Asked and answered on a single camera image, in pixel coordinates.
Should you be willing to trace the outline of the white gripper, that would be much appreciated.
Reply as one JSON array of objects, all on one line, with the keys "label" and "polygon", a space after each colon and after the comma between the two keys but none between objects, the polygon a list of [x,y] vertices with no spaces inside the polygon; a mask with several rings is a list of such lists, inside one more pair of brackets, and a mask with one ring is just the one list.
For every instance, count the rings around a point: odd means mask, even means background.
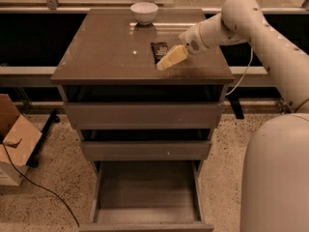
[{"label": "white gripper", "polygon": [[185,60],[188,52],[192,55],[201,54],[207,50],[201,40],[199,26],[191,26],[188,30],[179,35],[182,44],[174,45],[156,64],[160,71],[171,68],[172,66]]}]

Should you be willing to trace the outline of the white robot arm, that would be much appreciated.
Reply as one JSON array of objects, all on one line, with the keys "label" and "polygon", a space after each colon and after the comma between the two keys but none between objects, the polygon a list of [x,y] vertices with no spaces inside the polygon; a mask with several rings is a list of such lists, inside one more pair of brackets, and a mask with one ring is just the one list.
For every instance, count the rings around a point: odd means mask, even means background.
[{"label": "white robot arm", "polygon": [[156,64],[249,43],[288,112],[261,124],[243,161],[239,232],[309,232],[309,56],[274,29],[256,0],[226,0],[219,14],[179,35]]}]

